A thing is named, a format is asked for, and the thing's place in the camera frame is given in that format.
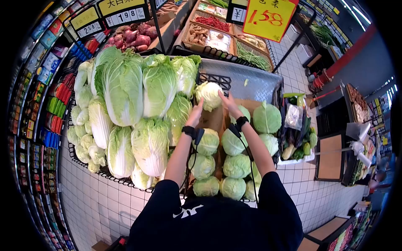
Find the long bean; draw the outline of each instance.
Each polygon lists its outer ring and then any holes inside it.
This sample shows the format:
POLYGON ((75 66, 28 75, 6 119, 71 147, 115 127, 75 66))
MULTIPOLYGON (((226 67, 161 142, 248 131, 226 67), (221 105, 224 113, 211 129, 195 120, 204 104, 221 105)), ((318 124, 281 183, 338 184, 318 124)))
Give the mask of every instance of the long bean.
POLYGON ((256 66, 260 67, 261 69, 264 69, 266 71, 271 71, 272 67, 271 64, 268 62, 267 59, 261 57, 261 56, 257 56, 255 54, 253 54, 253 50, 252 51, 247 51, 245 48, 243 48, 241 46, 241 44, 239 42, 236 43, 237 45, 237 55, 244 59, 249 61, 250 63, 255 64, 256 66))

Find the black t-shirt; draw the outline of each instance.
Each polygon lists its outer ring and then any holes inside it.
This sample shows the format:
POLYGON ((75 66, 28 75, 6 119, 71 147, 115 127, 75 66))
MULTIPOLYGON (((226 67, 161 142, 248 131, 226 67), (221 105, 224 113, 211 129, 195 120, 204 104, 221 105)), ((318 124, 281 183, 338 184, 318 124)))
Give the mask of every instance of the black t-shirt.
POLYGON ((297 250, 303 230, 276 172, 264 175, 258 208, 197 197, 181 206, 178 185, 162 180, 131 226, 127 250, 297 250))

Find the white logo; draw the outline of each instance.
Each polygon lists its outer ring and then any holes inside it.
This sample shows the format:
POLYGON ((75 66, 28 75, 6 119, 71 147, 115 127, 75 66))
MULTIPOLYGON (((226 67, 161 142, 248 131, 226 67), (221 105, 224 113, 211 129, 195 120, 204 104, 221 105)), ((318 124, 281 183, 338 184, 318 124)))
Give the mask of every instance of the white logo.
MULTIPOLYGON (((189 215, 188 212, 190 212, 190 215, 195 215, 195 214, 197 213, 195 210, 196 210, 197 208, 200 208, 200 207, 203 207, 203 206, 204 206, 204 205, 199 205, 199 206, 196 206, 196 207, 193 208, 193 209, 184 209, 184 208, 182 208, 180 214, 183 213, 183 215, 181 216, 181 219, 186 218, 186 217, 189 215)), ((178 214, 178 215, 173 214, 173 218, 176 218, 176 217, 179 216, 180 214, 178 214)))

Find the green cabbage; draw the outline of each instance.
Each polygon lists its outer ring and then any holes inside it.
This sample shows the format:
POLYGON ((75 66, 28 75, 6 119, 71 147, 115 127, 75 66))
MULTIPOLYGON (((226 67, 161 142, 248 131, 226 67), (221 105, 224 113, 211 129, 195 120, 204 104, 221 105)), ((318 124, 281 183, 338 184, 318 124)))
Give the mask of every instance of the green cabbage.
POLYGON ((210 128, 204 128, 204 130, 204 135, 202 136, 198 147, 194 144, 194 141, 193 147, 194 149, 197 149, 197 152, 202 155, 213 155, 214 153, 216 153, 219 145, 218 132, 210 128))
POLYGON ((82 163, 88 163, 90 161, 89 155, 88 155, 88 150, 83 148, 81 145, 76 145, 74 147, 76 151, 77 158, 82 162, 82 163))
POLYGON ((219 190, 223 197, 240 200, 246 191, 246 183, 244 179, 226 177, 221 180, 219 190))
MULTIPOLYGON (((246 138, 244 137, 244 134, 240 133, 240 135, 242 136, 242 140, 247 147, 248 143, 246 141, 246 138)), ((242 144, 242 142, 240 141, 240 139, 238 137, 236 137, 236 135, 234 133, 232 133, 229 130, 229 128, 227 128, 224 131, 224 133, 222 135, 221 143, 225 150, 225 153, 232 155, 232 156, 241 154, 246 149, 244 147, 244 145, 242 144)))
POLYGON ((254 181, 255 183, 261 183, 263 178, 261 177, 260 172, 258 171, 257 165, 255 164, 255 161, 252 163, 252 174, 254 176, 254 181))
POLYGON ((94 164, 106 166, 105 151, 102 148, 98 147, 96 143, 92 143, 88 147, 88 154, 91 157, 94 164))
POLYGON ((276 154, 279 150, 278 139, 274 137, 272 134, 260 134, 258 135, 260 139, 264 142, 265 146, 267 147, 271 157, 276 154))
POLYGON ((141 170, 152 177, 166 169, 169 151, 169 122, 142 118, 131 133, 132 153, 141 170))
POLYGON ((191 55, 188 57, 177 56, 172 59, 174 70, 178 75, 178 92, 184 92, 188 98, 193 98, 195 79, 198 73, 198 65, 201 57, 191 55))
POLYGON ((219 107, 222 103, 218 91, 223 92, 222 88, 217 83, 205 81, 195 87, 195 98, 197 102, 199 102, 201 98, 204 98, 203 109, 212 112, 213 109, 219 107))
POLYGON ((231 178, 245 178, 251 173, 250 159, 244 154, 227 155, 223 166, 224 174, 231 178))
POLYGON ((191 174, 197 180, 206 179, 215 171, 215 159, 212 156, 204 156, 202 154, 197 154, 196 157, 195 153, 193 153, 189 159, 189 169, 191 169, 191 174))
POLYGON ((141 168, 139 167, 138 163, 135 162, 134 164, 134 171, 131 174, 131 180, 134 183, 136 188, 145 190, 151 187, 152 182, 154 181, 154 177, 146 175, 141 168))
POLYGON ((170 122, 169 145, 176 146, 181 135, 181 129, 185 125, 193 107, 186 97, 176 94, 172 105, 166 113, 166 119, 170 122))
MULTIPOLYGON (((243 115, 248 119, 248 121, 251 121, 251 115, 250 115, 250 112, 248 111, 248 109, 241 105, 238 105, 237 107, 243 113, 243 115)), ((236 119, 232 116, 229 116, 229 117, 230 117, 230 122, 232 124, 236 124, 236 119)))
POLYGON ((142 58, 127 49, 96 67, 95 88, 118 126, 136 124, 142 115, 142 58))
POLYGON ((196 180, 193 184, 193 191, 196 196, 215 196, 219 192, 219 180, 215 176, 196 180))
POLYGON ((72 143, 73 145, 79 145, 80 144, 80 139, 78 138, 75 130, 74 130, 75 126, 71 126, 68 130, 67 130, 67 140, 72 143))
POLYGON ((134 170, 130 134, 130 127, 115 127, 110 133, 107 161, 110 173, 118 179, 129 177, 134 170))
POLYGON ((77 125, 84 125, 89 120, 88 108, 83 108, 77 117, 77 125))
POLYGON ((76 103, 80 106, 81 109, 88 108, 89 101, 92 98, 91 89, 88 85, 82 87, 78 92, 76 92, 76 103))
POLYGON ((86 134, 85 126, 74 126, 74 130, 80 140, 86 134))
POLYGON ((143 73, 143 117, 163 118, 177 92, 178 76, 168 56, 161 57, 160 60, 155 61, 151 65, 147 65, 146 63, 144 65, 146 66, 143 73))
POLYGON ((264 102, 252 114, 255 129, 260 133, 276 133, 282 125, 281 112, 264 102))
MULTIPOLYGON (((258 197, 258 191, 260 190, 260 184, 259 183, 255 183, 255 191, 257 193, 257 197, 258 197)), ((246 183, 246 193, 245 196, 247 199, 249 200, 255 200, 255 193, 254 193, 254 184, 252 182, 252 180, 250 180, 249 182, 246 183)))
POLYGON ((71 109, 70 115, 71 115, 71 120, 73 121, 73 125, 77 125, 77 117, 81 112, 81 108, 79 106, 74 106, 71 109))

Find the dark hair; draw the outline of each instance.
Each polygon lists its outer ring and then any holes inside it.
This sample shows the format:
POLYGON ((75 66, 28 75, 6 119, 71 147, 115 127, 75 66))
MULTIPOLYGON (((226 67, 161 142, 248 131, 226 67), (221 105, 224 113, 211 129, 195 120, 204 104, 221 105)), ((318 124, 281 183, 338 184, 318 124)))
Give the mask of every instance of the dark hair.
POLYGON ((378 178, 378 181, 383 181, 383 180, 385 180, 385 178, 387 177, 387 173, 386 173, 385 171, 383 171, 383 170, 379 170, 379 171, 376 173, 376 176, 377 176, 377 178, 378 178))

